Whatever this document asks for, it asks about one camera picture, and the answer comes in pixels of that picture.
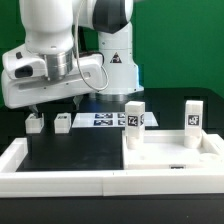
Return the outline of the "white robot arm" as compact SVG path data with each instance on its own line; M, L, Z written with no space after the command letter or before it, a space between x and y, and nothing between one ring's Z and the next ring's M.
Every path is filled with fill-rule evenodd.
M133 0L19 0L25 43L2 56L4 104L29 107L83 94L140 93L132 55Z

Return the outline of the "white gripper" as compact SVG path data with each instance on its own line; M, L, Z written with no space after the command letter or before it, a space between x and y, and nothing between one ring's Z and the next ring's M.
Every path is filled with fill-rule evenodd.
M4 103L8 108L29 106L36 118L43 118L35 104L74 97L73 108L79 109L81 98L77 95L93 91L90 85L101 88L103 56L100 53L79 58L81 69L75 59L72 70L60 78L49 80L45 61L32 55L24 46L3 54L1 76Z

